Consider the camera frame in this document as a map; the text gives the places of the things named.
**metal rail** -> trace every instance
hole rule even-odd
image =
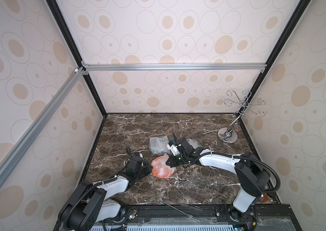
[[[0,188],[6,179],[13,172],[18,162],[26,154],[32,143],[35,141],[39,133],[45,127],[47,122],[53,116],[55,111],[59,108],[69,91],[76,84],[77,80],[85,74],[83,67],[78,67],[77,72],[74,72],[68,80],[63,84],[60,90],[50,100],[49,104],[41,112],[40,116],[31,124],[22,138],[16,143],[11,152],[0,164]]]
[[[223,64],[85,64],[86,71],[172,71],[172,70],[237,70],[260,69],[265,63],[223,63]]]

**metal mug tree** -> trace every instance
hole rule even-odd
[[[235,102],[231,99],[225,99],[225,105],[226,106],[232,106],[232,103],[239,104],[240,107],[232,114],[232,117],[234,118],[233,122],[228,127],[223,127],[219,129],[218,131],[218,137],[219,139],[224,142],[225,144],[233,144],[235,141],[237,141],[237,133],[234,131],[234,127],[238,124],[239,119],[246,115],[246,109],[249,109],[252,113],[255,113],[258,116],[265,116],[266,114],[262,110],[258,110],[258,113],[254,112],[252,109],[248,108],[249,106],[262,106],[265,105],[266,102],[262,99],[259,99],[257,101],[258,104],[249,104],[248,100],[251,96],[251,92],[248,90],[244,90],[242,92],[243,95],[245,95],[244,99],[241,100],[239,96],[236,94],[235,91],[229,90],[227,91],[227,95],[229,97],[233,96],[233,93],[236,95],[239,102]]]

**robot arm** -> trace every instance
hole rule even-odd
[[[124,206],[108,199],[111,196],[131,188],[136,180],[151,173],[152,166],[138,152],[131,154],[126,166],[113,178],[91,184],[87,180],[80,182],[58,215],[65,230],[88,231],[95,222],[115,217],[121,222],[126,217]],[[133,211],[127,219],[136,214]]]
[[[173,155],[167,160],[166,164],[176,167],[184,164],[197,164],[201,166],[212,166],[225,169],[235,173],[241,185],[233,204],[227,211],[235,221],[241,219],[249,206],[256,202],[265,191],[265,187],[270,178],[271,171],[275,175],[277,185],[272,191],[275,192],[280,187],[279,177],[276,172],[267,164],[261,162],[251,152],[244,152],[240,155],[230,155],[218,153],[203,147],[194,149],[185,138],[170,142],[167,147]]]

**ventilation grille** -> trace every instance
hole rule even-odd
[[[107,231],[118,228],[108,227]],[[102,226],[94,226],[91,231],[103,231]],[[128,225],[127,231],[234,231],[232,225],[147,225],[138,227],[136,225]]]

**clear plastic sheet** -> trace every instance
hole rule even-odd
[[[169,148],[167,148],[168,143],[169,140],[167,136],[150,137],[149,149],[152,154],[162,156],[170,152]]]
[[[165,164],[168,158],[169,156],[165,153],[163,156],[159,156],[151,162],[151,166],[153,167],[151,172],[154,176],[158,178],[167,178],[176,171],[176,167],[171,168]]]
[[[200,222],[196,222],[190,218],[152,218],[149,221],[145,221],[143,218],[138,219],[138,226],[142,225],[226,225],[227,222],[217,222],[215,217],[200,217]]]
[[[293,222],[289,218],[269,218],[258,222],[256,231],[296,231]]]
[[[188,138],[186,140],[193,147],[193,149],[196,149],[197,147],[202,147],[202,145],[197,140],[193,140],[190,138]]]

